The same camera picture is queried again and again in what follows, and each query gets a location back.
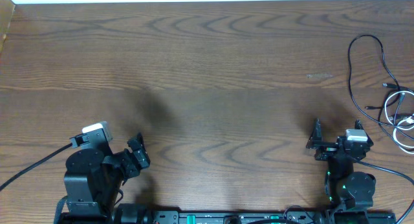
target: wooden table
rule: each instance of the wooden table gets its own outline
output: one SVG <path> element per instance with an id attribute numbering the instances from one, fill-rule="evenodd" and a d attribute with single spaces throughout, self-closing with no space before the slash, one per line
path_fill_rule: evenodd
<path id="1" fill-rule="evenodd" d="M 400 83 L 413 87 L 413 22 L 414 1 L 19 5 L 0 64 L 0 183 L 101 120 L 113 151 L 141 131 L 151 157 L 124 186 L 124 203 L 326 205 L 327 164 L 305 149 L 316 117 L 329 141 L 361 118 L 375 142 L 365 161 L 414 176 L 412 157 L 356 110 L 346 82 L 349 42 L 371 33 Z M 352 49 L 361 106 L 380 105 L 381 84 L 392 81 L 379 55 L 372 39 Z M 0 223 L 51 223 L 74 152 L 3 190 Z M 355 167 L 377 178 L 373 209 L 399 217 L 410 183 Z"/>

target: wooden tabletop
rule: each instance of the wooden tabletop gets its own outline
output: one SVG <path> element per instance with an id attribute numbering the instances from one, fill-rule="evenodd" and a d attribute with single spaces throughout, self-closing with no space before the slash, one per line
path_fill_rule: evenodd
<path id="1" fill-rule="evenodd" d="M 124 203 L 326 205 L 327 163 L 305 149 L 316 117 L 329 141 L 360 118 L 375 143 L 365 161 L 414 176 L 412 156 L 347 91 L 347 47 L 363 33 L 382 40 L 388 67 L 413 87 L 413 22 L 414 1 L 18 5 L 0 62 L 0 183 L 101 120 L 113 151 L 141 131 L 151 157 Z M 352 57 L 357 101 L 380 105 L 392 79 L 378 45 L 361 39 Z M 51 223 L 75 151 L 4 189 L 0 223 Z M 355 170 L 376 177 L 373 210 L 399 217 L 414 198 L 402 178 Z"/>

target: white cable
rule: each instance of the white cable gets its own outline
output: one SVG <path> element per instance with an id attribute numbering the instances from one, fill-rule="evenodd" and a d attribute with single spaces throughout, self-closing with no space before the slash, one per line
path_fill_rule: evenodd
<path id="1" fill-rule="evenodd" d="M 384 113 L 385 113 L 385 115 L 386 115 L 386 118 L 387 118 L 387 120 L 388 120 L 388 122 L 390 123 L 390 124 L 394 124 L 390 119 L 389 119 L 389 117 L 388 117 L 388 113 L 387 113 L 387 104 L 388 104 L 388 101 L 392 98 L 392 97 L 394 97 L 395 95 L 397 95 L 397 94 L 400 94 L 400 93 L 403 93 L 403 94 L 410 94 L 410 95 L 412 95 L 412 96 L 414 96 L 414 93 L 412 93 L 411 91 L 398 91 L 398 92 L 396 92 L 396 93 L 393 93 L 392 95 L 390 95 L 388 98 L 387 98 L 387 100 L 385 101 L 385 103 L 384 103 Z M 412 123 L 414 123 L 414 119 L 413 119 L 413 116 L 414 116 L 414 114 L 412 115 L 412 116 L 410 116 L 410 117 L 408 117 L 408 118 L 406 118 L 406 119 L 403 119 L 403 120 L 401 120 L 398 124 L 397 124 L 397 126 L 399 126 L 399 125 L 401 125 L 401 124 L 403 124 L 403 123 L 407 123 L 407 124 L 412 124 Z M 394 132 L 393 132 L 393 138 L 394 138 L 394 140 L 395 140 L 395 142 L 397 142 L 398 143 L 398 147 L 402 150 L 402 151 L 404 151 L 404 152 L 406 152 L 406 153 L 408 153 L 408 154 L 412 154 L 412 155 L 414 155 L 414 151 L 411 151 L 411 150 L 409 150 L 409 149 L 414 149 L 414 146 L 407 146 L 407 145 L 405 145 L 405 144 L 403 144 L 403 143 L 401 143 L 398 139 L 397 139 L 397 130 L 398 129 L 399 130 L 401 130 L 401 131 L 407 131 L 407 130 L 411 130 L 411 129 L 413 129 L 414 128 L 414 126 L 410 126 L 410 127 L 407 127 L 407 128 L 403 128 L 403 127 L 394 127 Z"/>

